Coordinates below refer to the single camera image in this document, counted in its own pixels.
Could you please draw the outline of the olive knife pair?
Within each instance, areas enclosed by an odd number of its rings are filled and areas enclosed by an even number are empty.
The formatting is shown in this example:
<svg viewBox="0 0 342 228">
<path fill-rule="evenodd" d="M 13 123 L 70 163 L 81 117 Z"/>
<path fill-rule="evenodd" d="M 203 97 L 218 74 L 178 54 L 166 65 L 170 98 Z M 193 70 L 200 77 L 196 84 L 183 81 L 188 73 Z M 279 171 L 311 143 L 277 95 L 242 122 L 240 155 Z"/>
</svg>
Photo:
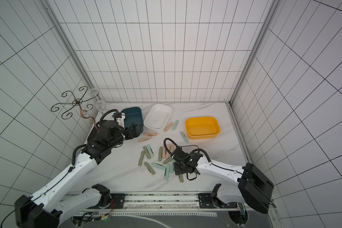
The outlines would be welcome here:
<svg viewBox="0 0 342 228">
<path fill-rule="evenodd" d="M 143 151 L 144 151 L 144 153 L 145 153 L 145 156 L 147 157 L 147 159 L 150 159 L 150 158 L 151 158 L 151 156 L 150 156 L 150 154 L 149 154 L 149 152 L 148 152 L 148 150 L 147 150 L 147 147 L 146 147 L 146 146 L 144 146 L 144 147 L 143 147 Z"/>
</svg>

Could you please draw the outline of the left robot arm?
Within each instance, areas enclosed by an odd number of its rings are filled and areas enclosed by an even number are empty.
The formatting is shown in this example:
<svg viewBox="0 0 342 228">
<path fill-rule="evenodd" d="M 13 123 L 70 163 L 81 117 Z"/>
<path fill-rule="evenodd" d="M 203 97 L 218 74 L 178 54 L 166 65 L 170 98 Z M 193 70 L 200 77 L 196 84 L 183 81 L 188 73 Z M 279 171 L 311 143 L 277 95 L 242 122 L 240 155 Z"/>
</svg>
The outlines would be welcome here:
<svg viewBox="0 0 342 228">
<path fill-rule="evenodd" d="M 99 121 L 97 134 L 86 144 L 75 148 L 71 164 L 43 188 L 15 202 L 15 219 L 19 228 L 56 228 L 65 220 L 90 207 L 113 207 L 110 190 L 95 184 L 71 199 L 64 195 L 88 172 L 98 166 L 114 148 L 125 140 L 137 138 L 142 133 L 140 124 L 124 128 L 117 121 Z"/>
</svg>

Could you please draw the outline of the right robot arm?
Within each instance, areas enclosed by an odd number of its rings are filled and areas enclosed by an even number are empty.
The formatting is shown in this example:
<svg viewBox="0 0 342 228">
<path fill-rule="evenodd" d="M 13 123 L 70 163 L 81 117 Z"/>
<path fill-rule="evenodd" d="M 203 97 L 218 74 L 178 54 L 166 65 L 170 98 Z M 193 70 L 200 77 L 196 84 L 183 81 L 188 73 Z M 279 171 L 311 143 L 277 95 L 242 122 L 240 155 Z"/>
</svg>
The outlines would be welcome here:
<svg viewBox="0 0 342 228">
<path fill-rule="evenodd" d="M 274 184 L 254 164 L 234 166 L 209 160 L 205 155 L 193 154 L 189 158 L 175 160 L 174 170 L 177 175 L 195 173 L 208 175 L 221 180 L 216 197 L 219 201 L 246 203 L 249 207 L 262 214 L 267 214 Z"/>
</svg>

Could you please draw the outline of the dark teal storage box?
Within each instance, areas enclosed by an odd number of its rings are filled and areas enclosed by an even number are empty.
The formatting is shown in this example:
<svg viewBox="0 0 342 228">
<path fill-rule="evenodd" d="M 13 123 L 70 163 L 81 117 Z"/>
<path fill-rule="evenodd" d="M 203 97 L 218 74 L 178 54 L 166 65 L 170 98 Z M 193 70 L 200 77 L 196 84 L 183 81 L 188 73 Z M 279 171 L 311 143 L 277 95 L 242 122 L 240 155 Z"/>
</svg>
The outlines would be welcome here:
<svg viewBox="0 0 342 228">
<path fill-rule="evenodd" d="M 143 124 L 143 115 L 140 107 L 129 107 L 121 111 L 125 113 L 124 127 L 128 128 L 132 122 L 135 124 Z"/>
</svg>

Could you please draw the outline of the mint knife by yellow box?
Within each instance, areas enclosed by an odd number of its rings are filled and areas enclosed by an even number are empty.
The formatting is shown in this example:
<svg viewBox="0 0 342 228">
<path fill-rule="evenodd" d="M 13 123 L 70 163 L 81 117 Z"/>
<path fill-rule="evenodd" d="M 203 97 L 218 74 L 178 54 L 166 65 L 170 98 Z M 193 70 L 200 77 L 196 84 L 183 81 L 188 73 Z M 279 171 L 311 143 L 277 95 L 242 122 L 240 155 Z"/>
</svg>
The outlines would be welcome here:
<svg viewBox="0 0 342 228">
<path fill-rule="evenodd" d="M 183 131 L 180 131 L 180 135 L 186 143 L 189 142 L 189 139 L 187 138 L 187 136 L 185 135 L 185 133 Z"/>
</svg>

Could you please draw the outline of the yellow storage box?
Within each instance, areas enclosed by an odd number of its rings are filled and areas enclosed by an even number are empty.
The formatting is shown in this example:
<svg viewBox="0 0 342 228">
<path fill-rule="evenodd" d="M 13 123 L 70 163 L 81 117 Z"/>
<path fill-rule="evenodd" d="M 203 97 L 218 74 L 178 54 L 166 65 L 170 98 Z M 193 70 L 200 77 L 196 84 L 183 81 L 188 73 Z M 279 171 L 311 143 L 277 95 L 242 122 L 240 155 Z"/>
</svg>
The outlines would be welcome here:
<svg viewBox="0 0 342 228">
<path fill-rule="evenodd" d="M 193 117 L 185 121 L 187 137 L 191 140 L 215 138 L 220 134 L 220 126 L 214 117 Z"/>
</svg>

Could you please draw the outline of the mint knife by white box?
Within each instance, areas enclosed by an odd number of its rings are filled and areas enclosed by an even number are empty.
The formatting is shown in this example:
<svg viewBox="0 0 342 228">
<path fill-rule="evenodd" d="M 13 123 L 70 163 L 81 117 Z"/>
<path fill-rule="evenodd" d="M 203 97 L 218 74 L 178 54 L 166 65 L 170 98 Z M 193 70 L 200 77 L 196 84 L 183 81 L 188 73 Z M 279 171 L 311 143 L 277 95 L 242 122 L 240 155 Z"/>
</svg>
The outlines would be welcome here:
<svg viewBox="0 0 342 228">
<path fill-rule="evenodd" d="M 179 120 L 176 120 L 172 126 L 172 130 L 175 130 L 178 126 Z"/>
</svg>

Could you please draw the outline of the pink knife upper left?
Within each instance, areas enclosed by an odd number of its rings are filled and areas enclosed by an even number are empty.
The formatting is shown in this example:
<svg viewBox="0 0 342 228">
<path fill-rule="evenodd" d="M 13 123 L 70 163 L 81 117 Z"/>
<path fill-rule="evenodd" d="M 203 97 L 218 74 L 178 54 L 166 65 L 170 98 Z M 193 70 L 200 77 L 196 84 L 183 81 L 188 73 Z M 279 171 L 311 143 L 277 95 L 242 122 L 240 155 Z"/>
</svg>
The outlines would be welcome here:
<svg viewBox="0 0 342 228">
<path fill-rule="evenodd" d="M 147 132 L 147 133 L 144 133 L 145 136 L 157 136 L 158 133 L 154 133 L 154 132 Z"/>
</svg>

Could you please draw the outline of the olive knife below pink cluster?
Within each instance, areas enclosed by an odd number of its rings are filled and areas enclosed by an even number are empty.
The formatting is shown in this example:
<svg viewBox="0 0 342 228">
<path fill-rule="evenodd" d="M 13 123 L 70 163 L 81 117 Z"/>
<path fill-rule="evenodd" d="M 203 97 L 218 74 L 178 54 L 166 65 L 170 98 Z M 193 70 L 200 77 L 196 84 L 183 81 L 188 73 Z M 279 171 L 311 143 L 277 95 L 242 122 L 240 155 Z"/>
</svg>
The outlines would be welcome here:
<svg viewBox="0 0 342 228">
<path fill-rule="evenodd" d="M 163 164 L 167 164 L 167 163 L 169 163 L 169 162 L 171 162 L 171 161 L 173 161 L 173 158 L 172 158 L 172 157 L 169 157 L 169 158 L 167 158 L 166 160 L 164 160 L 162 163 L 163 163 Z"/>
</svg>

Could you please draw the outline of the mint knife left pair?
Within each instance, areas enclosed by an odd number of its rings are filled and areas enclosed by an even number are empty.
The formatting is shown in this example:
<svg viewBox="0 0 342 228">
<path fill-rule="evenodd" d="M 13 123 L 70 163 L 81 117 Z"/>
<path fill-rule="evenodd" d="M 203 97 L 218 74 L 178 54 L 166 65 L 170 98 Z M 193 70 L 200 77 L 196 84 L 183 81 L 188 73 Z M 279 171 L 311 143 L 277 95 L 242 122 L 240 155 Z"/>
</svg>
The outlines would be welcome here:
<svg viewBox="0 0 342 228">
<path fill-rule="evenodd" d="M 151 158 L 153 158 L 154 157 L 154 153 L 153 153 L 153 150 L 152 150 L 152 148 L 151 148 L 151 146 L 149 144 L 146 145 L 146 149 L 147 149 L 147 152 L 148 152 L 149 156 Z"/>
</svg>

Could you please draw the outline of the mint knife lower flat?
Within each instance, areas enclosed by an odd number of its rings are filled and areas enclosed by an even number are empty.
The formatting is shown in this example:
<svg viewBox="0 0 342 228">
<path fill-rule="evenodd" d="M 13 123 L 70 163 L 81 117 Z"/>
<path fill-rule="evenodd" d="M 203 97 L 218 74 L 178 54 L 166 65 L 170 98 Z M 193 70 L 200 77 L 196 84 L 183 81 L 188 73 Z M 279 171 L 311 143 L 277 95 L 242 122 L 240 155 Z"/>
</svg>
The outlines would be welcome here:
<svg viewBox="0 0 342 228">
<path fill-rule="evenodd" d="M 160 169 L 160 170 L 166 170 L 166 167 L 161 165 L 161 164 L 158 164 L 158 163 L 155 163 L 155 162 L 152 162 L 151 163 L 151 166 L 156 168 L 156 169 Z"/>
</svg>

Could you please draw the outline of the pink knife cluster left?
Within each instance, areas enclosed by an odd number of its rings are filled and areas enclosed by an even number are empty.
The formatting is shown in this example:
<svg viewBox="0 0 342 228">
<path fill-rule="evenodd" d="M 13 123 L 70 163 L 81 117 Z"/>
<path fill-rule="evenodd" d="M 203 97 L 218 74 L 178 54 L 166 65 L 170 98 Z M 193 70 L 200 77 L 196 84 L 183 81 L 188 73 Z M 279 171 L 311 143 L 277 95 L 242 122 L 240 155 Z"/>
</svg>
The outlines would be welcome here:
<svg viewBox="0 0 342 228">
<path fill-rule="evenodd" d="M 165 149 L 165 146 L 162 147 L 162 158 L 163 158 L 163 159 L 166 158 L 166 149 Z"/>
</svg>

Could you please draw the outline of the black oval rack base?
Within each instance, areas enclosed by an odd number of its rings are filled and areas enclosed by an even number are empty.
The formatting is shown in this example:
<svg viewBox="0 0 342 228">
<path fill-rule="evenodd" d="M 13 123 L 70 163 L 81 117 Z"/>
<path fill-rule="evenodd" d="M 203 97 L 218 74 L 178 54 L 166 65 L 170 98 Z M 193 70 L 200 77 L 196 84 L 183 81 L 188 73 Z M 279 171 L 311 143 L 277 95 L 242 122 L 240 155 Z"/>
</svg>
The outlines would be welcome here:
<svg viewBox="0 0 342 228">
<path fill-rule="evenodd" d="M 98 133 L 98 130 L 95 127 L 93 127 L 89 136 L 87 137 L 87 142 L 92 141 L 96 137 L 97 133 Z"/>
</svg>

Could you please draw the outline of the clear wine glass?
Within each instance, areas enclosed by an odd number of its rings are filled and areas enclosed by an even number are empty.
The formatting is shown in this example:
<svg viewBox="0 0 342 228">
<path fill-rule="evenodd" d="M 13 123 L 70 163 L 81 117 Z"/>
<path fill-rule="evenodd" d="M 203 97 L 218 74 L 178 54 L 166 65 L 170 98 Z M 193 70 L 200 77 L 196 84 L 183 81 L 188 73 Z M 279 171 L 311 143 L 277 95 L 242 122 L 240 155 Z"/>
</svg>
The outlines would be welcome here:
<svg viewBox="0 0 342 228">
<path fill-rule="evenodd" d="M 107 103 L 101 99 L 100 91 L 98 88 L 90 88 L 89 89 L 90 95 L 95 98 L 96 101 L 96 109 L 101 113 L 104 114 L 108 111 Z"/>
</svg>

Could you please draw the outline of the metal scroll glass rack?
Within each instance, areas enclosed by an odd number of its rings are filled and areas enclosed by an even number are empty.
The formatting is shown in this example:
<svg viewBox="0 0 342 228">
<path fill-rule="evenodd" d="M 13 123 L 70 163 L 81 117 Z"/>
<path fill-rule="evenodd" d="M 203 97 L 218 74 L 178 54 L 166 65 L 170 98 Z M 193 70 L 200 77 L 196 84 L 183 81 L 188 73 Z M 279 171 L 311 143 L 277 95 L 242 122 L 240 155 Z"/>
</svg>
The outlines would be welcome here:
<svg viewBox="0 0 342 228">
<path fill-rule="evenodd" d="M 89 120 L 90 124 L 94 125 L 94 128 L 98 129 L 97 124 L 95 123 L 95 118 L 93 116 L 90 116 L 88 112 L 94 108 L 93 104 L 90 104 L 89 102 L 94 99 L 98 99 L 99 91 L 96 88 L 89 89 L 88 86 L 84 85 L 81 86 L 79 89 L 79 92 L 82 92 L 81 97 L 76 97 L 75 93 L 73 91 L 67 90 L 61 94 L 63 98 L 67 98 L 66 103 L 56 103 L 54 104 L 50 111 L 52 113 L 58 112 L 61 110 L 61 108 L 64 108 L 66 105 L 69 105 L 70 108 L 65 110 L 61 114 L 61 118 L 63 120 L 67 120 L 73 116 L 73 109 L 78 108 L 79 114 L 82 119 Z"/>
</svg>

